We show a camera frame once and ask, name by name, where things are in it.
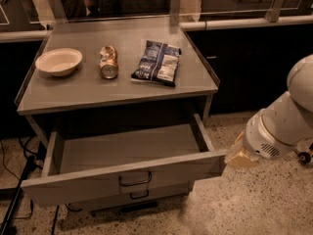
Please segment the yellowish white gripper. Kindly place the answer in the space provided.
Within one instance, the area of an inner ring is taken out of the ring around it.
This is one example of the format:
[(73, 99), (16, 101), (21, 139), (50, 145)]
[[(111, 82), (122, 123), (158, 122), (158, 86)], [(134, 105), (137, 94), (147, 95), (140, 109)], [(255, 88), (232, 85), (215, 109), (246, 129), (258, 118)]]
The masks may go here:
[(242, 131), (225, 156), (226, 165), (235, 168), (250, 168), (259, 165), (258, 157), (246, 149), (244, 137), (245, 133)]

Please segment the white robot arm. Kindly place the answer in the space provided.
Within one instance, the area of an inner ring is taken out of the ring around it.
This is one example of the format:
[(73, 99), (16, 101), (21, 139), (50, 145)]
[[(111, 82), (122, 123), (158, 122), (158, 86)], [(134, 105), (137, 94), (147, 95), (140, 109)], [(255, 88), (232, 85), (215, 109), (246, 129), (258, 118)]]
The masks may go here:
[(261, 158), (276, 160), (295, 152), (307, 165), (312, 147), (298, 151), (297, 144), (313, 136), (313, 55), (299, 60), (287, 79), (287, 91), (246, 124), (225, 156), (233, 167), (253, 167)]

